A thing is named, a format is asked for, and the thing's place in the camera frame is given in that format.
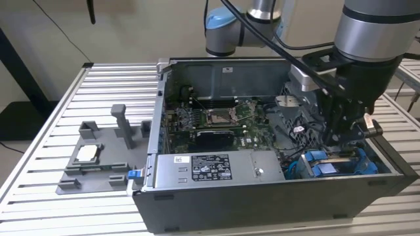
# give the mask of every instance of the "robotic arm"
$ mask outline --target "robotic arm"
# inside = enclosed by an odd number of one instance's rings
[[[420,2],[346,0],[334,47],[305,55],[302,61],[270,40],[274,0],[255,0],[246,15],[229,0],[222,2],[230,12],[219,27],[210,27],[219,13],[210,14],[209,54],[229,56],[237,46],[267,45],[293,63],[298,81],[303,83],[306,77],[317,84],[319,113],[326,122],[325,144],[334,146],[381,135],[382,128],[371,114],[420,29]],[[274,22],[279,20],[281,12],[274,11]]]

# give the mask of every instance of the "metal frame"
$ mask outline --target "metal frame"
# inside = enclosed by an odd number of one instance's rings
[[[91,118],[99,126],[117,126],[107,113],[123,101],[130,122],[139,124],[154,113],[158,80],[157,64],[95,64],[82,70],[0,189],[0,234],[153,235],[126,191],[59,196],[55,189],[79,139],[79,121]],[[419,122],[389,95],[377,102],[375,119],[386,139],[420,174]],[[201,235],[418,235],[419,202],[418,180],[398,196],[375,201],[353,220],[222,229]]]
[[[420,92],[420,61],[403,59],[395,75],[417,91]]]
[[[387,89],[386,93],[389,94],[389,96],[395,97],[397,94],[399,92],[399,89],[394,88],[394,89]],[[417,91],[413,88],[403,88],[401,90],[399,96],[414,96],[417,93]]]
[[[51,105],[34,76],[0,28],[0,60],[26,93],[37,111],[47,120],[54,106]]]

